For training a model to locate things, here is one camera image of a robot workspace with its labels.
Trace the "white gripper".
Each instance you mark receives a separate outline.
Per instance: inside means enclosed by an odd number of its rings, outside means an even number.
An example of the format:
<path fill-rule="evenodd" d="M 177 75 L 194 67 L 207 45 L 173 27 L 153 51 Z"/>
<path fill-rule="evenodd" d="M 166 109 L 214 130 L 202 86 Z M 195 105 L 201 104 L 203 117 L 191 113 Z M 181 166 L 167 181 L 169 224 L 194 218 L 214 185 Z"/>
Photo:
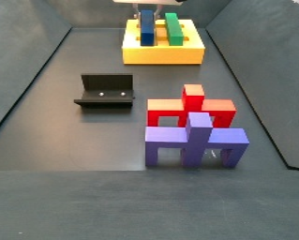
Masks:
<path fill-rule="evenodd" d="M 154 19 L 158 20 L 161 18 L 161 11 L 163 5 L 181 6 L 185 3 L 185 0 L 112 0 L 115 3 L 130 3 L 133 4 L 134 9 L 134 18 L 141 18 L 141 10 L 138 4 L 154 4 L 157 5 L 157 9 L 154 11 Z"/>

